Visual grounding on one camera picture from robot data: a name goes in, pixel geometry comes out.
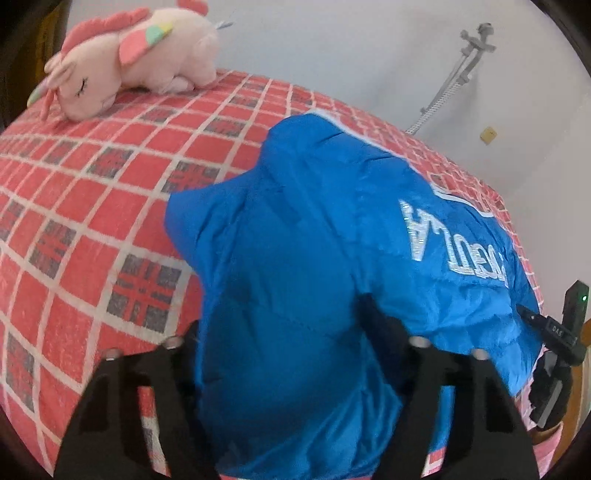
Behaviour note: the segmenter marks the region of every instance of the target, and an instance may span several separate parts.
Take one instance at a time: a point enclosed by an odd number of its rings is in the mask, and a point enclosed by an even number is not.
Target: white wall
[[[73,0],[69,28],[96,15],[174,0]],[[231,15],[220,65],[321,90],[406,128],[465,45],[462,29],[496,33],[477,78],[419,132],[502,194],[552,146],[591,80],[558,28],[530,0],[210,0]],[[499,133],[486,147],[480,132]]]
[[[589,132],[591,95],[545,162],[505,198],[544,293],[545,312],[556,319],[575,280],[591,285]]]

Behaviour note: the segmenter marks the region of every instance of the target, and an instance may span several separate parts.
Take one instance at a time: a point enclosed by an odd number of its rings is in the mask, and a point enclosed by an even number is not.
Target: white stripe trim
[[[351,135],[352,137],[355,137],[358,140],[361,140],[362,142],[367,143],[368,145],[371,145],[372,147],[379,148],[382,151],[385,151],[387,153],[390,153],[392,156],[394,156],[396,158],[402,158],[402,159],[406,160],[408,166],[413,171],[415,171],[416,173],[418,173],[422,178],[425,179],[425,177],[423,177],[423,175],[418,170],[416,170],[413,167],[413,165],[411,164],[411,162],[406,157],[403,157],[403,156],[401,156],[401,155],[393,152],[392,150],[387,149],[383,145],[380,145],[379,143],[375,142],[371,138],[366,137],[365,135],[361,135],[361,134],[359,134],[359,133],[351,130],[346,125],[343,125],[338,119],[334,118],[330,114],[330,112],[327,112],[326,110],[322,110],[322,109],[319,109],[319,108],[315,108],[315,109],[309,110],[308,112],[304,113],[304,115],[315,115],[315,116],[319,116],[319,117],[323,118],[324,120],[330,122],[334,126],[339,127],[346,134]],[[450,195],[448,193],[445,193],[444,191],[442,191],[442,189],[438,185],[435,185],[434,183],[429,182],[427,179],[425,179],[425,181],[429,184],[429,186],[433,190],[433,193],[435,195],[437,195],[439,198],[441,198],[443,200],[450,200],[452,202],[459,202],[459,203],[463,203],[464,205],[468,205],[469,207],[472,207],[475,211],[477,211],[481,216],[483,216],[485,218],[494,218],[495,217],[495,214],[494,213],[492,213],[492,212],[481,212],[479,209],[477,209],[474,205],[472,205],[467,200],[465,200],[463,198],[460,198],[460,197],[456,197],[455,195]]]

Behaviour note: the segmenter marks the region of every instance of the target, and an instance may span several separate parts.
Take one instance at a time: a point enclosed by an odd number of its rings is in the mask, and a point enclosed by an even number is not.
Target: white lettering
[[[488,252],[486,250],[484,250],[484,247],[481,244],[473,244],[470,245],[470,257],[472,258],[472,261],[474,262],[474,273],[477,277],[480,278],[497,278],[497,274],[496,272],[492,271],[489,272],[486,268],[484,268],[484,265],[491,264],[491,261],[488,257]]]
[[[413,207],[405,201],[400,200],[400,208],[402,209],[404,222],[407,224],[411,255],[413,256],[413,260],[420,262],[423,260],[425,253],[431,215],[423,212],[421,209],[417,209],[417,213],[421,218],[421,221],[417,222],[413,217]]]
[[[466,246],[466,249],[468,250],[468,252],[470,252],[470,244],[459,233],[456,233],[453,236],[453,241],[456,244],[457,253],[460,255],[460,262],[462,262],[462,266],[461,266],[462,272],[461,273],[464,275],[474,275],[474,270],[472,269],[472,267],[468,263],[468,258],[466,256],[466,253],[464,252],[464,247],[462,246],[462,244],[464,244]]]
[[[423,260],[425,254],[425,247],[427,245],[427,235],[429,227],[433,228],[433,233],[439,235],[443,232],[443,237],[447,249],[447,266],[455,273],[461,275],[476,275],[479,278],[494,278],[505,283],[505,287],[509,287],[507,281],[507,273],[505,269],[505,260],[501,254],[498,254],[501,259],[501,266],[497,261],[495,251],[492,245],[488,246],[486,250],[481,244],[469,244],[466,238],[459,233],[452,235],[448,228],[437,218],[424,210],[417,209],[419,221],[414,218],[414,209],[411,205],[403,200],[399,200],[402,216],[406,223],[408,230],[408,237],[410,239],[411,256],[414,261],[420,262]],[[466,251],[470,259],[474,263],[474,268],[470,265]],[[487,270],[485,265],[490,265],[491,270]]]
[[[509,288],[509,283],[507,282],[507,273],[505,270],[505,260],[503,259],[503,255],[499,254],[501,258],[502,267],[499,267],[499,263],[496,261],[496,252],[492,245],[488,246],[488,263],[491,264],[493,271],[496,273],[496,276],[499,280],[505,283],[505,287]]]
[[[456,252],[453,249],[452,236],[449,233],[449,230],[433,215],[431,215],[431,225],[433,227],[433,232],[435,234],[439,235],[440,231],[443,232],[443,236],[445,238],[445,246],[447,248],[447,266],[451,271],[455,273],[463,273],[462,268],[460,267],[460,265],[457,264]]]

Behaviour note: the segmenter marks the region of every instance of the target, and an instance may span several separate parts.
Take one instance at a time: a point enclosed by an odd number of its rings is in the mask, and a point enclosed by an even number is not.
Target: red plaid bedsheet
[[[199,281],[164,232],[168,196],[252,168],[268,130],[287,116],[329,111],[440,189],[493,212],[542,304],[503,200],[484,182],[326,95],[220,75],[209,92],[123,93],[101,118],[79,124],[64,120],[57,104],[38,122],[34,106],[0,136],[0,404],[50,472],[100,353],[152,349],[200,317]],[[154,467],[165,472],[153,405],[141,397]],[[425,473],[442,458],[430,455]]]

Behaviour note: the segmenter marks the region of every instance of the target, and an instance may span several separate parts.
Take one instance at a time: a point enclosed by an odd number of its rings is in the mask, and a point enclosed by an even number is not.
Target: wall outlet
[[[486,127],[480,134],[480,139],[489,145],[496,138],[496,131],[492,127]]]

